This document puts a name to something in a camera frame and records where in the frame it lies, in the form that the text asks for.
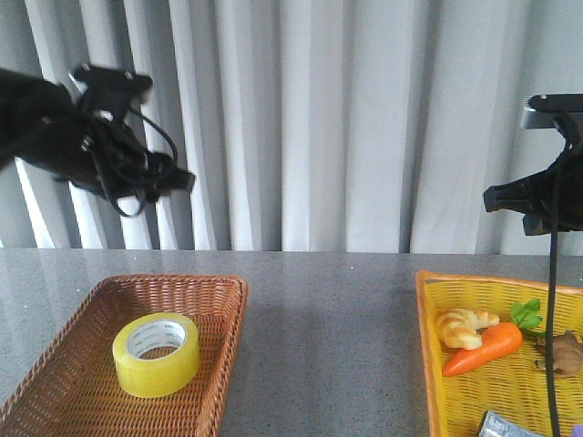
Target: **packing tape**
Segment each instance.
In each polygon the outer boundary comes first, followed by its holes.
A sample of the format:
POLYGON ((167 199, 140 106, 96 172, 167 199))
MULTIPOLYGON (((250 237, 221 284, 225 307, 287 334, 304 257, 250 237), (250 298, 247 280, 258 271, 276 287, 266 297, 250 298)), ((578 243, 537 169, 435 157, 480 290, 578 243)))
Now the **packing tape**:
POLYGON ((121 388, 139 398, 158 398, 180 390, 199 370, 199 330, 182 314, 157 312, 132 321, 113 342, 121 388), (156 348, 173 352, 153 360, 140 358, 156 348))

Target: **toy carrot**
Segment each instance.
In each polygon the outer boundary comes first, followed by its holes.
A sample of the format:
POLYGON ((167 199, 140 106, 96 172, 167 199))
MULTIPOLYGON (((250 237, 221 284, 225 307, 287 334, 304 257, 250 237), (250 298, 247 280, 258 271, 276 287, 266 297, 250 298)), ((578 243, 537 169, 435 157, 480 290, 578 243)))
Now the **toy carrot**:
POLYGON ((522 344, 522 332, 514 323, 503 321, 482 333, 482 346, 471 351, 461 349, 444 367, 444 376, 455 376, 505 357, 518 350, 522 344))
POLYGON ((539 311, 539 299, 532 299, 525 305, 515 302, 510 309, 512 322, 505 321, 485 330, 482 333, 482 346, 471 351, 458 351, 445 365, 442 374, 459 375, 517 351, 522 344, 523 331, 532 332, 529 329, 535 328, 542 321, 539 311))

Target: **wicker basket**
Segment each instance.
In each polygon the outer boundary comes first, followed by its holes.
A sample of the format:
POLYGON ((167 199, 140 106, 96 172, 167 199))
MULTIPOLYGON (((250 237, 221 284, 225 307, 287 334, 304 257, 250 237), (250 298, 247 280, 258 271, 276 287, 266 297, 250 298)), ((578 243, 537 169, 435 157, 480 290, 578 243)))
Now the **wicker basket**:
POLYGON ((237 277, 117 276, 100 282, 0 409, 3 436, 215 436, 247 306, 237 277), (139 399, 118 385, 117 333, 152 312, 199 326, 201 365, 184 389, 139 399))
MULTIPOLYGON (((476 435, 486 410, 542 435, 551 435, 545 373, 534 361, 544 360, 534 342, 526 339, 520 350, 505 358, 455 377, 442 377, 444 364, 455 351, 437 338, 435 316, 454 307, 490 310, 509 319, 515 301, 541 300, 547 311, 545 283, 518 279, 460 276, 421 271, 417 274, 417 306, 424 354, 429 426, 433 437, 476 435)), ((583 290, 557 287, 555 333, 583 332, 583 290)), ((570 435, 583 423, 583 371, 556 379, 561 434, 570 435)))

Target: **basket rim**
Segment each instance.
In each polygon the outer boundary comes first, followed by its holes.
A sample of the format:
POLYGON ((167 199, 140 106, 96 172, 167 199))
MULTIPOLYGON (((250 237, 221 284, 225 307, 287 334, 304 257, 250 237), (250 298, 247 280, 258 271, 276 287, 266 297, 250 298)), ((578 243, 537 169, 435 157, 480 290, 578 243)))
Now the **basket rim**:
MULTIPOLYGON (((230 356, 227 357, 226 362, 232 362, 236 356, 236 348, 234 346, 237 343, 238 337, 240 335, 240 328, 243 323, 244 313, 247 307, 247 294, 249 290, 249 284, 247 280, 239 275, 213 275, 213 274, 184 274, 184 273, 131 273, 126 275, 114 275, 106 277, 100 280, 87 294, 87 296, 81 301, 77 309, 73 312, 71 317, 67 320, 63 328, 58 332, 51 343, 46 347, 46 349, 41 353, 39 358, 31 366, 30 370, 26 376, 19 382, 12 393, 6 398, 6 400, 0 404, 0 425, 6 423, 14 409, 14 407, 26 396, 34 382, 36 381, 36 376, 43 371, 43 369, 48 365, 48 363, 53 359, 58 348, 61 346, 63 341, 68 335, 75 329, 77 324, 83 319, 83 316, 87 313, 87 310, 91 307, 93 301, 97 298, 97 295, 101 290, 111 284, 119 284, 121 282, 128 281, 148 281, 148 280, 169 280, 169 279, 186 279, 186 280, 205 280, 205 279, 225 279, 226 281, 233 281, 238 284, 238 296, 240 305, 238 305, 237 315, 234 324, 231 326, 228 338, 225 340, 229 343, 230 356)), ((230 370, 225 368, 221 369, 221 379, 226 381, 229 379, 230 370)), ((217 421, 216 412, 220 407, 221 403, 224 401, 224 392, 228 389, 228 384, 221 384, 219 392, 215 397, 215 405, 212 413, 213 426, 216 427, 220 424, 220 418, 217 421)))

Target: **yellow plastic basket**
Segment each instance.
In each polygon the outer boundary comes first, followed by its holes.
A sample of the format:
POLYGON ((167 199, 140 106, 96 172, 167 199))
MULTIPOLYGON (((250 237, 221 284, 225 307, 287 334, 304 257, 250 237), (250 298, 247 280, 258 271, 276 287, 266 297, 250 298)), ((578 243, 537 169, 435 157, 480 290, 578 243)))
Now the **yellow plastic basket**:
MULTIPOLYGON (((541 300, 547 313, 548 285, 519 279, 417 273, 417 307, 424 355, 429 427, 432 437, 475 436, 485 411, 498 412, 510 421, 542 435, 551 435, 545 373, 535 366, 544 360, 535 343, 525 339, 519 351, 468 373, 443 377, 442 368, 453 356, 437 337, 435 317, 452 308, 489 310, 509 320, 515 301, 541 300)), ((555 333, 583 333, 583 289, 557 287, 555 333)), ((583 424, 583 371, 556 379, 561 434, 583 424)))

